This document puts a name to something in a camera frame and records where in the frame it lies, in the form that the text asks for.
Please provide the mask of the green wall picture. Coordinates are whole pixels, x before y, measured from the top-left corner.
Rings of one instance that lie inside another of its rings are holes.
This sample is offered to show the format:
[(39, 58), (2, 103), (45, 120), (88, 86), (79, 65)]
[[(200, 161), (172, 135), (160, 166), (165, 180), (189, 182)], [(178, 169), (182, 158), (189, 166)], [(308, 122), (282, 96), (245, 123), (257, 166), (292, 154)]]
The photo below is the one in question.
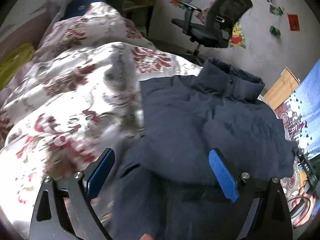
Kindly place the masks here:
[(280, 36), (281, 36), (280, 30), (277, 29), (277, 28), (274, 27), (274, 26), (270, 26), (270, 33), (271, 33), (273, 36), (276, 36), (276, 37), (280, 37)]

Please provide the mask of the light wooden board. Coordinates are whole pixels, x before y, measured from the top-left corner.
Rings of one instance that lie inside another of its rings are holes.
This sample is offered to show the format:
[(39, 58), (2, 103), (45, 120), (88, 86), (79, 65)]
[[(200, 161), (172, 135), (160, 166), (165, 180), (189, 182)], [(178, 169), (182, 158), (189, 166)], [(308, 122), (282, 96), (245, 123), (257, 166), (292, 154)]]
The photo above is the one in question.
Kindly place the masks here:
[(300, 80), (295, 77), (288, 67), (285, 67), (279, 79), (264, 95), (264, 99), (275, 110), (289, 98), (299, 85)]

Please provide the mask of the yellow green cloth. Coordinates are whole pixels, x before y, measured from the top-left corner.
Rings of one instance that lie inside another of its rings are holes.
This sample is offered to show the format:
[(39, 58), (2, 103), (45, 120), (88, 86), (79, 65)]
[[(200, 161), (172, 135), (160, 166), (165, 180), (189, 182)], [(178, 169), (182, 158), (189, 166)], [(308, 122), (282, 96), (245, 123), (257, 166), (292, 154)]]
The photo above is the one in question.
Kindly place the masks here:
[(3, 89), (15, 74), (34, 56), (35, 49), (31, 43), (23, 43), (1, 61), (0, 88)]

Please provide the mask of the Winnie the Pooh sticker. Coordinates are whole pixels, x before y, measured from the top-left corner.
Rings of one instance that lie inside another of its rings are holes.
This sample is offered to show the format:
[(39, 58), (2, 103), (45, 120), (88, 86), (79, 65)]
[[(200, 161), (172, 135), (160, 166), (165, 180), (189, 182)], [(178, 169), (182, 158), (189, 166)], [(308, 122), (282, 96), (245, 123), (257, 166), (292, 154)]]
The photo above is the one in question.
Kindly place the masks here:
[(237, 22), (233, 27), (232, 36), (229, 40), (229, 47), (246, 48), (244, 31), (240, 22)]

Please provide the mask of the wooden desk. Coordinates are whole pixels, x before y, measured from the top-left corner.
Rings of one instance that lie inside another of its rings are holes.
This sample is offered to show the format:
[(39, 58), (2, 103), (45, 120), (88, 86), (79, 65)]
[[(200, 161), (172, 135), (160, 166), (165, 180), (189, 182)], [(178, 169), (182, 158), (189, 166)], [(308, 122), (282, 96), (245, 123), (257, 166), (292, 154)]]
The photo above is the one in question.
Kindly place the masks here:
[(121, 16), (131, 20), (144, 37), (148, 37), (157, 0), (106, 0)]

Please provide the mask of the dark navy puffer jacket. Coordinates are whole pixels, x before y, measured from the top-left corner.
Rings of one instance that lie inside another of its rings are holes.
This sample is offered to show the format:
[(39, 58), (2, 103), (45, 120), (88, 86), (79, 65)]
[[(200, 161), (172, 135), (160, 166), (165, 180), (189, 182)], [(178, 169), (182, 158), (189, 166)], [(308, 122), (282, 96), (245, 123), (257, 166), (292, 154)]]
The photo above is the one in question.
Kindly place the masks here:
[(210, 58), (198, 76), (140, 86), (145, 130), (118, 172), (114, 239), (216, 239), (232, 205), (209, 164), (212, 149), (255, 179), (293, 175), (294, 143), (258, 100), (261, 78)]

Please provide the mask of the red square wall paper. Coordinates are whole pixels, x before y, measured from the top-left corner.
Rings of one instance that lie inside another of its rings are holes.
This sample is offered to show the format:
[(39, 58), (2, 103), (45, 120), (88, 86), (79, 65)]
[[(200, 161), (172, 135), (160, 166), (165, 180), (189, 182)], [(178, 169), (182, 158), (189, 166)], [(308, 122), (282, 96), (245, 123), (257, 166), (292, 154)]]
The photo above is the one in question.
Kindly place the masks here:
[(289, 26), (291, 31), (300, 31), (300, 26), (299, 26), (299, 19), (297, 15), (294, 14), (288, 14), (288, 21), (289, 21)]

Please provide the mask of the blue cartoon wardrobe curtain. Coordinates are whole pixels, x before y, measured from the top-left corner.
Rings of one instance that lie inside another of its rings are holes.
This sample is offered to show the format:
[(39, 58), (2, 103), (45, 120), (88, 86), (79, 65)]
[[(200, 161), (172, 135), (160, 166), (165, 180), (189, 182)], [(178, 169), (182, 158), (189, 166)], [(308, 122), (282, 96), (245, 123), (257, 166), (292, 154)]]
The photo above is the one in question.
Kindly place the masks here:
[(297, 89), (276, 108), (290, 140), (297, 143), (308, 159), (319, 155), (319, 106), (320, 70), (317, 61)]

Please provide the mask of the blue pillow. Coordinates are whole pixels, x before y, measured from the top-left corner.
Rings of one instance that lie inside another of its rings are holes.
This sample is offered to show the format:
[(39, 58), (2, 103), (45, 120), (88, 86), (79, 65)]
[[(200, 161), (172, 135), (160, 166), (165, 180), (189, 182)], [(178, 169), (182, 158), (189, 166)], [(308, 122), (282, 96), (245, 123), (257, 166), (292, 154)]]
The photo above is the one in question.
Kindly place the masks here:
[(65, 13), (61, 18), (61, 21), (77, 16), (83, 16), (90, 5), (95, 2), (106, 3), (106, 0), (72, 0), (65, 8)]

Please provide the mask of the floral white red quilt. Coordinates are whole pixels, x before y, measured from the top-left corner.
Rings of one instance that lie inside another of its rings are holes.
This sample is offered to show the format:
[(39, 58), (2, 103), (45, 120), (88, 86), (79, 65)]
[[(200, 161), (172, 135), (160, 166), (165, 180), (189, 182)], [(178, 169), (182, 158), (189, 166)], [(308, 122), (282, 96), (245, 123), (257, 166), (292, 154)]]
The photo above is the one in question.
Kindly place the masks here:
[(104, 2), (55, 23), (1, 108), (1, 214), (28, 239), (44, 178), (73, 178), (112, 148), (111, 177), (91, 201), (111, 235), (118, 172), (145, 130), (140, 84), (203, 66), (158, 50)]

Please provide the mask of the black office chair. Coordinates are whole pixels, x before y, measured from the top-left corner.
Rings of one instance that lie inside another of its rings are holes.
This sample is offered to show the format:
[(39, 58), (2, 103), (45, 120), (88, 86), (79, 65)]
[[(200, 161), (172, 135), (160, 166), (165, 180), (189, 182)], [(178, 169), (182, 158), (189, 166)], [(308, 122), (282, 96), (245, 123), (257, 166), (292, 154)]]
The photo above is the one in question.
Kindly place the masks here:
[(253, 7), (251, 0), (215, 0), (206, 14), (205, 23), (196, 24), (191, 21), (193, 13), (202, 10), (186, 2), (179, 4), (185, 7), (184, 19), (173, 18), (171, 22), (180, 27), (191, 42), (196, 42), (197, 47), (192, 52), (176, 55), (198, 66), (203, 64), (203, 60), (199, 58), (200, 47), (227, 48), (234, 25)]

